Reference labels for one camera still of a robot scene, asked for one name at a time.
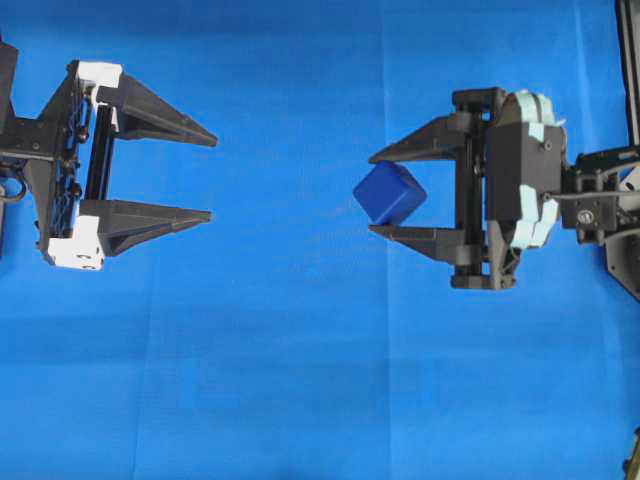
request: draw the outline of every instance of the cable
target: cable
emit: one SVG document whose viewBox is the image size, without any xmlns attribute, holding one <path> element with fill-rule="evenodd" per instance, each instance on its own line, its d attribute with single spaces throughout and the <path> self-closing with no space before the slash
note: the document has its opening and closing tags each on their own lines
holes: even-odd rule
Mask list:
<svg viewBox="0 0 640 480">
<path fill-rule="evenodd" d="M 580 200 L 582 198 L 599 197 L 633 197 L 640 195 L 640 192 L 585 192 L 585 193 L 545 193 L 543 197 L 547 200 Z"/>
</svg>

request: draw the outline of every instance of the blue fabric surface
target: blue fabric surface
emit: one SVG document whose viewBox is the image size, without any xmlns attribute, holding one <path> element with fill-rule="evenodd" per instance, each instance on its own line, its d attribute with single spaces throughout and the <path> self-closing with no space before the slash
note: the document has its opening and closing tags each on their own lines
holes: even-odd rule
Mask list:
<svg viewBox="0 0 640 480">
<path fill-rule="evenodd" d="M 0 477 L 619 477 L 639 307 L 601 254 L 558 225 L 516 289 L 454 291 L 351 196 L 457 88 L 548 95 L 571 158 L 625 144 L 612 2 L 25 0 L 0 19 L 19 115 L 99 59 L 220 137 L 116 145 L 111 198 L 215 218 L 102 273 L 46 265 L 32 200 L 10 207 Z M 452 166 L 416 167 L 408 223 L 450 225 Z"/>
</svg>

